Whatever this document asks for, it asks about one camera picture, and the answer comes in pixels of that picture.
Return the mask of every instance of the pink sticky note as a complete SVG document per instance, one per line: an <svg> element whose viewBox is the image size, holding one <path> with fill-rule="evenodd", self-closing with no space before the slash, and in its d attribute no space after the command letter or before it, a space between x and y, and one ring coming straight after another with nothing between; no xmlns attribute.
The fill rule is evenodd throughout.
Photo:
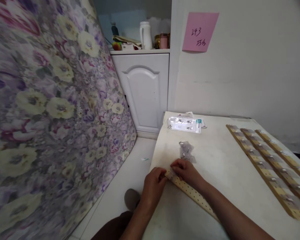
<svg viewBox="0 0 300 240"><path fill-rule="evenodd" d="M189 12L182 50L206 52L218 16L219 13Z"/></svg>

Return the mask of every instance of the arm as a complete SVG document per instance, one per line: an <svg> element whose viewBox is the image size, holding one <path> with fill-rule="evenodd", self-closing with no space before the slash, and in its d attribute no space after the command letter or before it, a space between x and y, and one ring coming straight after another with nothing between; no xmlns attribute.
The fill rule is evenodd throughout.
<svg viewBox="0 0 300 240"><path fill-rule="evenodd" d="M166 184L165 172L165 169L155 167L146 176L140 202L120 240L138 240L142 238Z"/></svg>
<svg viewBox="0 0 300 240"><path fill-rule="evenodd" d="M177 159L171 164L181 180L195 188L210 204L231 239L273 239L209 184L192 163Z"/></svg>

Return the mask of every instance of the white wall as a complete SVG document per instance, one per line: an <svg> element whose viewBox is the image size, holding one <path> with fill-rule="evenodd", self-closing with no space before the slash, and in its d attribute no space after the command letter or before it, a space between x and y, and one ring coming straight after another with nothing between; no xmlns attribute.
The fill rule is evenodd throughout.
<svg viewBox="0 0 300 240"><path fill-rule="evenodd" d="M189 12L220 12L206 53L182 52ZM300 152L300 2L173 0L171 22L168 110L251 117Z"/></svg>
<svg viewBox="0 0 300 240"><path fill-rule="evenodd" d="M140 22L157 17L171 19L171 0L94 0L101 28L112 42L111 22L116 23L119 35L140 40Z"/></svg>

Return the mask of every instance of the shelf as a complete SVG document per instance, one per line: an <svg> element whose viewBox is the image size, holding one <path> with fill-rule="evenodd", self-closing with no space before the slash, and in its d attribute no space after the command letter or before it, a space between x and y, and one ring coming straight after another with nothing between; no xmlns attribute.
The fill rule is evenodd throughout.
<svg viewBox="0 0 300 240"><path fill-rule="evenodd" d="M131 54L155 54L155 53L170 53L170 49L150 49L150 50L125 50L125 51L110 51L110 55L131 55Z"/></svg>

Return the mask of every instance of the white bottle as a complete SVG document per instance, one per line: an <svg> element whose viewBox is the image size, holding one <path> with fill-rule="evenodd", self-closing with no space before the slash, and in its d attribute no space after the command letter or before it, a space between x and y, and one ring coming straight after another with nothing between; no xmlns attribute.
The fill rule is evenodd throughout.
<svg viewBox="0 0 300 240"><path fill-rule="evenodd" d="M152 49L151 27L149 22L140 22L140 38L142 49Z"/></svg>

